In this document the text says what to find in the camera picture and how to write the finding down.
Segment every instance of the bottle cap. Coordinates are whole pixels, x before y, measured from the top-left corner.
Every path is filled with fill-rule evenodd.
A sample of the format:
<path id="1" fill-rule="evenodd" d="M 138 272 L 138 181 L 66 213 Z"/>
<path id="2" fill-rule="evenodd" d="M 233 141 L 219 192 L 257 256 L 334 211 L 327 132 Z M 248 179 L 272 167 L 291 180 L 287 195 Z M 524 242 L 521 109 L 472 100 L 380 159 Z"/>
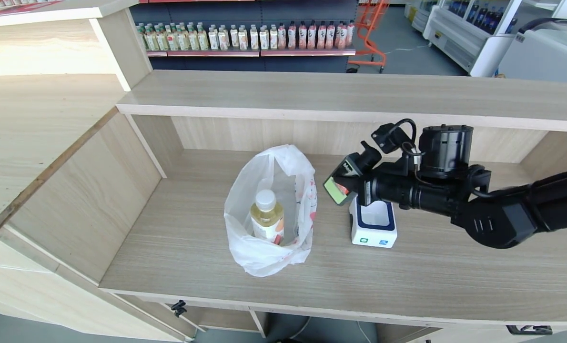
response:
<path id="1" fill-rule="evenodd" d="M 263 189 L 256 194 L 256 207 L 262 212 L 274 209 L 275 204 L 277 204 L 275 193 L 270 189 Z"/>

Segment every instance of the cabinet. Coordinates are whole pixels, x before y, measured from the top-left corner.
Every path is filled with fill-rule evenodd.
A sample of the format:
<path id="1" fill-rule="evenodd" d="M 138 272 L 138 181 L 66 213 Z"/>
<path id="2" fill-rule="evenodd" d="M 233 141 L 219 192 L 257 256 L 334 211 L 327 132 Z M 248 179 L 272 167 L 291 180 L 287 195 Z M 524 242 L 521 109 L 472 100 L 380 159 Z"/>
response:
<path id="1" fill-rule="evenodd" d="M 567 19 L 567 0 L 440 0 L 423 37 L 469 76 L 491 77 L 518 29 L 544 17 Z"/>

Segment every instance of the black bracket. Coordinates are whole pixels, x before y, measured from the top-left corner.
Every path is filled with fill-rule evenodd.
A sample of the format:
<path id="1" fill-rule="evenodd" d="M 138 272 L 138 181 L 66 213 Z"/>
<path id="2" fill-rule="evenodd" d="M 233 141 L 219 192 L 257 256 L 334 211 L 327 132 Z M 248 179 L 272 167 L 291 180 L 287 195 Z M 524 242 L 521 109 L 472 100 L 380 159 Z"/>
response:
<path id="1" fill-rule="evenodd" d="M 171 311 L 174 311 L 175 317 L 180 317 L 182 313 L 186 312 L 184 306 L 186 306 L 186 302 L 184 300 L 180 300 L 171 305 Z"/>
<path id="2" fill-rule="evenodd" d="M 525 325 L 520 329 L 516 325 L 506 325 L 506 329 L 514 335 L 547 336 L 552 334 L 552 328 L 549 325 Z"/>

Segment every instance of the gray floor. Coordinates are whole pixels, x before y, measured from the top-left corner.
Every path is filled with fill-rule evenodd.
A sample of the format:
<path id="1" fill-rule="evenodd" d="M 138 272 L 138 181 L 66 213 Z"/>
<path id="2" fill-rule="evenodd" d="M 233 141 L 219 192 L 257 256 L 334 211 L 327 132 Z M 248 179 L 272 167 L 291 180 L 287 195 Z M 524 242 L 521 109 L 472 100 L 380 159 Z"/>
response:
<path id="1" fill-rule="evenodd" d="M 390 7 L 384 14 L 379 27 L 371 34 L 370 39 L 386 53 L 384 74 L 422 74 L 422 75 L 457 75 L 468 73 L 452 61 L 438 48 L 427 47 L 428 41 L 421 33 L 410 26 L 404 17 L 404 7 Z M 364 45 L 358 37 L 354 38 L 354 46 L 361 50 Z M 370 61 L 370 56 L 349 57 L 349 60 Z M 362 65 L 360 73 L 378 73 L 376 65 Z"/>

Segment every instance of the white plastic bag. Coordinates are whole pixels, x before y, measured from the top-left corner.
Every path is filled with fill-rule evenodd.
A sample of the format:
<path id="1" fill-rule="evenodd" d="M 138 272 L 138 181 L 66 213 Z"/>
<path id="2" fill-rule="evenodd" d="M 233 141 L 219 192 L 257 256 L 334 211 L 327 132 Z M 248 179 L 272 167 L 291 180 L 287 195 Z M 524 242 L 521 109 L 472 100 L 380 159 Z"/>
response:
<path id="1" fill-rule="evenodd" d="M 250 275 L 273 275 L 286 265 L 307 259 L 318 202 L 314 173 L 309 160 L 294 145 L 265 150 L 240 171 L 224 204 L 224 221 L 231 254 Z M 252 236 L 249 209 L 262 189 L 271 189 L 283 206 L 281 245 Z"/>

